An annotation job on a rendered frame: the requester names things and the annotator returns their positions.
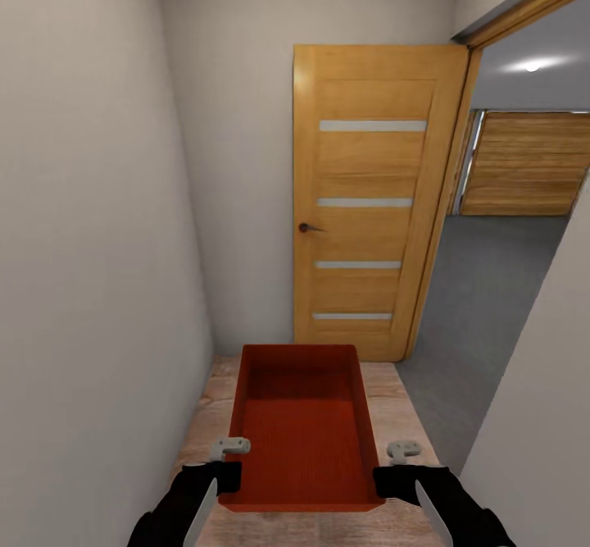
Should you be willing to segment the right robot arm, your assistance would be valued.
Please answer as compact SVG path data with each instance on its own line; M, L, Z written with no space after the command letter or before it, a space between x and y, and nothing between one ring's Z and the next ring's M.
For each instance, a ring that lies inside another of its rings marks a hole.
M420 455L415 440L390 441L386 467L373 469L377 496L419 505L445 547L516 547L490 508L480 508L444 465L416 466L406 457Z

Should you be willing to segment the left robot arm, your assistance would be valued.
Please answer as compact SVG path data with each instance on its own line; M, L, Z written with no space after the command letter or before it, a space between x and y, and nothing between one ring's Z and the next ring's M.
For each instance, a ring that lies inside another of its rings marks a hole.
M225 454L250 449L243 437L214 438L209 463L183 464L154 512L138 520L127 547L194 547L218 495L241 488L242 462L227 462Z

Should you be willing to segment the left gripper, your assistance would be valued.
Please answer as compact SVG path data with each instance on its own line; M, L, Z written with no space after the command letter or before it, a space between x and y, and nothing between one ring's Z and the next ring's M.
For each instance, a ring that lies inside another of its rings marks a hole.
M212 465L220 473L220 488L217 490L217 495L237 493L241 488L242 462L214 462Z

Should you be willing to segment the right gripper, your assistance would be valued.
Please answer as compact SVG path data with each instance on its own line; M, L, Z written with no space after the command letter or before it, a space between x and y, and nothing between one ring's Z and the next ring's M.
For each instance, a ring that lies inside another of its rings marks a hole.
M393 467L375 467L373 469L373 480L377 496L381 499L397 497L412 504L405 493L403 493L403 473L407 468L415 467L413 464L395 465Z

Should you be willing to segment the storage box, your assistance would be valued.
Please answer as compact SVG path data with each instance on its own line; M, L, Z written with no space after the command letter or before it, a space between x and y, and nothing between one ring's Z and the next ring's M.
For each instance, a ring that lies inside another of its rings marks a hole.
M228 437L251 441L235 513L369 512L379 467L354 344L245 344Z

